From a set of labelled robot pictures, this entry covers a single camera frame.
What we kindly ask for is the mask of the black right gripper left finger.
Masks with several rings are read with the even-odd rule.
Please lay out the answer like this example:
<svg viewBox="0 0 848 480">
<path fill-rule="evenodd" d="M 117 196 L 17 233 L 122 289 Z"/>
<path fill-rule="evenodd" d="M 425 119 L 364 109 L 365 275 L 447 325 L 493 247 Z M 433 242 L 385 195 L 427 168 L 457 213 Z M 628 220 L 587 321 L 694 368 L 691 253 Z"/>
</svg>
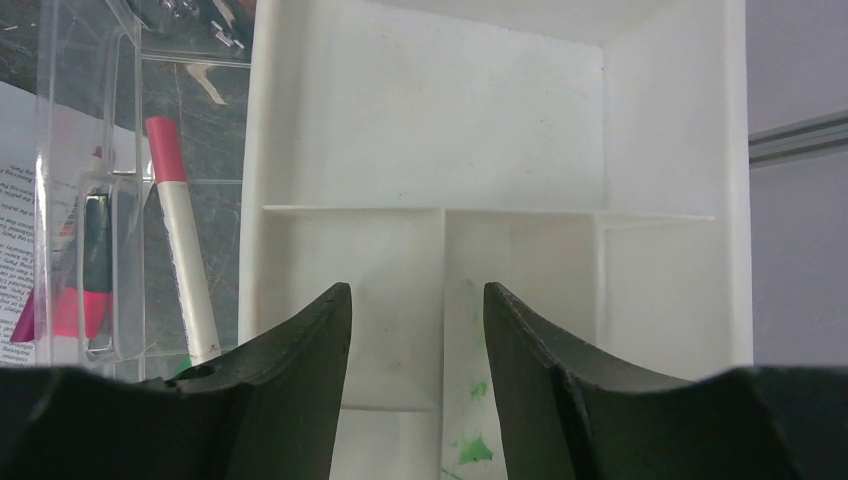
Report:
<svg viewBox="0 0 848 480">
<path fill-rule="evenodd" d="M 337 283 L 292 318 L 172 379 L 1 372 L 5 479 L 326 479 L 352 333 Z"/>
</svg>

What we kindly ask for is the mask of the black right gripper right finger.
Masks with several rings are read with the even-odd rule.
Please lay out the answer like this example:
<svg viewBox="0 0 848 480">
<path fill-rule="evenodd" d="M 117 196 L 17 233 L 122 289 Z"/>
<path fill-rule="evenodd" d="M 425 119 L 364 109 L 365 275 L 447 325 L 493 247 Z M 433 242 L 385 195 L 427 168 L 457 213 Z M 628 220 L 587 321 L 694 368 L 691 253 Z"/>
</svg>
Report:
<svg viewBox="0 0 848 480">
<path fill-rule="evenodd" d="M 620 359 L 484 289 L 512 479 L 843 479 L 847 371 L 736 367 L 698 381 Z"/>
</svg>

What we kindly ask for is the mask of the white pink-capped marker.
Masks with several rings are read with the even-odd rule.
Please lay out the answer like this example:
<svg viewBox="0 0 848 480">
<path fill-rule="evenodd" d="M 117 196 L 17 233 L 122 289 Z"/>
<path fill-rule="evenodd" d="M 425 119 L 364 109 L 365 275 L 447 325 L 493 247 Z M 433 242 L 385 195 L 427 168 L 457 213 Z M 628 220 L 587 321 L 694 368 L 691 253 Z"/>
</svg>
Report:
<svg viewBox="0 0 848 480">
<path fill-rule="evenodd" d="M 155 184 L 166 228 L 191 364 L 221 355 L 188 179 L 175 121 L 145 121 Z"/>
</svg>

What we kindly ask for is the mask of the white drawer organizer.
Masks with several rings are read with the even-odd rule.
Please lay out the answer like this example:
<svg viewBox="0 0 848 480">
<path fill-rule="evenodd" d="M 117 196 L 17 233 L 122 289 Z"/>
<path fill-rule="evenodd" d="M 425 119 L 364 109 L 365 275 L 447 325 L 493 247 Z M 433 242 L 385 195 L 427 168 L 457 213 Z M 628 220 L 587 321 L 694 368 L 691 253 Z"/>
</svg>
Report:
<svg viewBox="0 0 848 480">
<path fill-rule="evenodd" d="M 507 475 L 483 324 L 500 282 L 685 379 L 753 360 L 740 1 L 46 1 L 36 342 L 129 382 L 188 356 L 147 247 L 146 119 L 181 134 L 222 350 L 336 282 L 353 335 L 332 479 Z M 83 202 L 107 194 L 112 305 L 57 337 Z"/>
</svg>

